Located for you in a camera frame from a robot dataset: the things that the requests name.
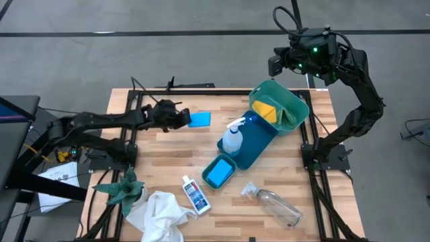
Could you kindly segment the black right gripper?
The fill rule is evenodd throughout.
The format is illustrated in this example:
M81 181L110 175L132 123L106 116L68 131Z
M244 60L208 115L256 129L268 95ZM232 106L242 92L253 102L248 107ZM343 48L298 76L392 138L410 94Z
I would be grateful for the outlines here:
M284 55L286 68L322 79L325 84L337 81L335 56L337 41L330 28L304 28L288 34L290 46Z

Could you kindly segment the blue kitchen sponge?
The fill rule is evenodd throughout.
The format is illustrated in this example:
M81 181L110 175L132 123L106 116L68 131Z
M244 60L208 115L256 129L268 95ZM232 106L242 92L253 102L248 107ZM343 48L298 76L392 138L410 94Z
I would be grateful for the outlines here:
M209 126L211 123L210 112L197 112L190 114L191 122L188 124L189 128L199 128Z
M232 165L224 159L220 159L210 170L206 181L215 188L220 188L233 172Z

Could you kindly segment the white spray bottle blue trigger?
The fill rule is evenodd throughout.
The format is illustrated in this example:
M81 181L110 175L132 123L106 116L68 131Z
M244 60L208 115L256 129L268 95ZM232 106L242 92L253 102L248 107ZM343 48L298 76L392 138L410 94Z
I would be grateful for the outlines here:
M256 115L243 116L228 124L222 136L222 150L230 157L236 157L244 140L250 137L256 120Z

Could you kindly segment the yellow sponge cloth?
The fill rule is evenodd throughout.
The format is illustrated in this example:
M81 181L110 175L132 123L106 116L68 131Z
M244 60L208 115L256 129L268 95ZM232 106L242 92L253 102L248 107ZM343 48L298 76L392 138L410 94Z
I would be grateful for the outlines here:
M277 122L276 109L274 106L256 100L252 103L252 108L268 123L275 124Z

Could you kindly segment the clear plastic spray bottle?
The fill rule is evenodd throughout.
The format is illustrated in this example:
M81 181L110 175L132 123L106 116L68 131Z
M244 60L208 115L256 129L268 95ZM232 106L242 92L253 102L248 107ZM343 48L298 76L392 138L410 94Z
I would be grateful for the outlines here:
M258 201L266 213L274 217L287 229L296 228L303 218L302 212L296 207L292 206L276 193L258 188L251 181L242 189L241 195L246 196L250 200Z

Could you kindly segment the large teal plastic bin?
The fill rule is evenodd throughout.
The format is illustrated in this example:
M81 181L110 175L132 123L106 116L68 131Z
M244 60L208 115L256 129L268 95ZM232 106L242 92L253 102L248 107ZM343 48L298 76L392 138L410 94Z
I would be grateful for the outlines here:
M295 93L282 87L274 80L260 83L249 94L249 107L254 101L260 101L275 108L277 121L271 124L277 130L278 136L293 132L308 117L309 107Z

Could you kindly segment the small teal plastic bin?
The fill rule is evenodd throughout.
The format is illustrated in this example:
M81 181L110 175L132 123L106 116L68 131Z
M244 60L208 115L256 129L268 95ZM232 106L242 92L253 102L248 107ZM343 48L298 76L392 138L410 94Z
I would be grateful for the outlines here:
M220 188L215 188L212 184L210 184L208 181L206 181L206 178L207 178L207 176L208 176L208 174L209 174L209 172L210 172L210 170L215 166L215 164L220 160L220 159L224 159L224 160L226 160L227 162L229 162L231 165L232 165L232 167L233 167L233 172L232 172L232 174L231 174L231 176L234 174L234 172L237 170L237 165L236 165L236 163L228 156L228 155L225 155L225 154L220 154L220 155L218 155L208 166L207 166L207 168L205 168L205 170L203 170L203 172L202 172L202 179L205 181L205 183L210 187L210 188L212 188L212 189L214 189L214 190L218 190L218 189L220 189L229 179L230 179L230 177L224 182L224 184L220 187Z

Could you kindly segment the green plant in white pot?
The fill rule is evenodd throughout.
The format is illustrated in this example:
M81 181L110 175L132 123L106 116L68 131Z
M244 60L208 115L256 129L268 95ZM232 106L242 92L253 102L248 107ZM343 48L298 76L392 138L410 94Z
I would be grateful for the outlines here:
M136 202L147 201L149 197L144 182L138 181L137 175L131 167L125 171L124 176L120 176L119 183L98 184L93 186L93 189L111 196L107 201L108 205L121 204L124 218L131 213Z

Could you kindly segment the white cleaner bottle blue label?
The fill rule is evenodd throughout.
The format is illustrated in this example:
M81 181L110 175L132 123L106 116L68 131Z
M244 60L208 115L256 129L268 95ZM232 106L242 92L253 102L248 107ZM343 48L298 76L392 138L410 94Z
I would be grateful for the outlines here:
M207 197L194 179L190 179L187 175L182 177L183 191L191 202L193 209L200 216L211 209Z

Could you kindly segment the dark blue plastic bin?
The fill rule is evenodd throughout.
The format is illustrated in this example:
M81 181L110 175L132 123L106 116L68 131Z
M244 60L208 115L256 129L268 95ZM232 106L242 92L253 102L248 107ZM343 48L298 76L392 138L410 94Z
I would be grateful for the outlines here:
M234 157L226 153L222 148L222 139L218 141L217 147L221 153L228 155L239 169L247 170L275 138L278 131L253 111L245 112L243 118L245 118L245 124L239 126L239 131L243 135L239 153Z

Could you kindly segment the white towel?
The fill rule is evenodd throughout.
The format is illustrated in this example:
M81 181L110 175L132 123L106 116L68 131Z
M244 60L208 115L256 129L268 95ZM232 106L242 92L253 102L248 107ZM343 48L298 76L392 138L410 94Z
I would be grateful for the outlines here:
M198 219L197 213L178 204L174 194L156 191L149 194L146 188L126 220L143 233L140 242L184 242L179 225L188 218Z

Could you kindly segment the grey equipment base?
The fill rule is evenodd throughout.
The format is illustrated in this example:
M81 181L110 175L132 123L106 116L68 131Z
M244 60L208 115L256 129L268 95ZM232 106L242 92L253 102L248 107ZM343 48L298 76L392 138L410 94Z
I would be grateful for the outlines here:
M413 138L430 141L430 122L424 122L418 126L410 127L409 125L416 120L408 120L404 123L404 130L400 133L402 140L411 140Z

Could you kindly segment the white paper sheets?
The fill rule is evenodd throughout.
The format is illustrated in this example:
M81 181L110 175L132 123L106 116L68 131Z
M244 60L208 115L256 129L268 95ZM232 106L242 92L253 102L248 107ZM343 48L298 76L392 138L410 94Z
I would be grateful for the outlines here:
M68 185L79 187L80 184L77 175L77 162L70 162L64 165L59 165L47 169L44 173L39 174L40 177L57 180ZM42 193L38 193L38 199L40 203L41 213L49 212L71 201L71 199L68 198L61 198L58 196L52 196L49 194Z

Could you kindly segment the black side table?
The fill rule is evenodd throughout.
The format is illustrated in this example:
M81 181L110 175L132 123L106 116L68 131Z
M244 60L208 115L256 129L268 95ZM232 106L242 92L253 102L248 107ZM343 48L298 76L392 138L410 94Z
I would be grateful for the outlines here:
M0 242L17 203L30 204L39 192L78 201L87 194L84 188L34 175L36 164L17 160L39 101L37 95L0 95L0 105L11 104L27 118L25 122L0 123Z

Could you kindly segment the black bracket bar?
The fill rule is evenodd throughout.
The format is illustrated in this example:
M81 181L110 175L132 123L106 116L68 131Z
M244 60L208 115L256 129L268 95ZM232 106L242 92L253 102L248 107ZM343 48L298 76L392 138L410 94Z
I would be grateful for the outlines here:
M213 83L197 83L197 84L175 84L175 77L172 77L170 81L167 82L166 86L162 86L166 90L170 90L172 88L215 88L215 84Z

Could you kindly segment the black aluminium table frame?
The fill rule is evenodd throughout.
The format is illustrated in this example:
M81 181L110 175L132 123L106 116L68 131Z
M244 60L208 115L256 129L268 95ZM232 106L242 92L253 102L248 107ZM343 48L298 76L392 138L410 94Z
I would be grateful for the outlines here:
M223 188L202 185L212 207L181 226L186 241L249 242L249 237L255 237L256 242L367 242L351 180L332 167L312 171L302 161L303 148L336 129L329 92L297 89L294 93L309 106L310 116L293 133L275 138L248 170L237 171ZM211 124L168 133L159 129L107 129L102 135L137 145L138 179L148 190L170 192L180 205L190 207L181 187L182 177L202 180L203 170L218 154L216 144L226 125L248 110L248 95L247 88L113 89L107 107L110 114L171 99L192 112L209 111ZM249 182L275 192L300 209L304 217L298 227L283 228L256 201L242 196L241 190Z

